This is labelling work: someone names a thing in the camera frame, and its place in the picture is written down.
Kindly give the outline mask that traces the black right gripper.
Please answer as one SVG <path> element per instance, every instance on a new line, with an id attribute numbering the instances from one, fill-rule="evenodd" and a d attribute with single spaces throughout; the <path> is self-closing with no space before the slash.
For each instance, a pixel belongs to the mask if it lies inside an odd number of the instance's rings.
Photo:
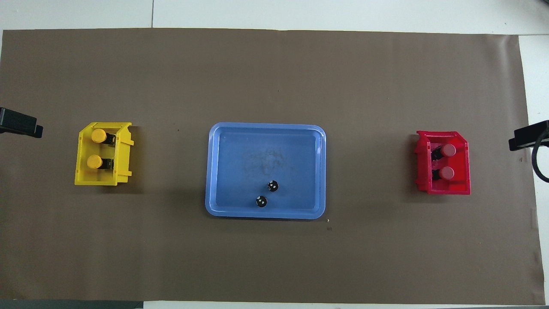
<path id="1" fill-rule="evenodd" d="M 509 139 L 509 150 L 514 152 L 519 149 L 533 147 L 538 137 L 541 133 L 543 133 L 543 131 L 545 131 L 545 129 L 548 129 L 548 126 L 548 121 L 541 121 L 539 123 L 516 129 L 514 131 L 515 137 Z"/>

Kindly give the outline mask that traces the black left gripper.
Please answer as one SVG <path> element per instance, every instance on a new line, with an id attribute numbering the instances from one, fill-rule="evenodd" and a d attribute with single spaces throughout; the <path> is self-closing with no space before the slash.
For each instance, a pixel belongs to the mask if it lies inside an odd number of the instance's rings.
<path id="1" fill-rule="evenodd" d="M 43 135 L 43 126 L 37 125 L 35 117 L 1 107 L 0 133 L 13 133 L 40 139 Z"/>

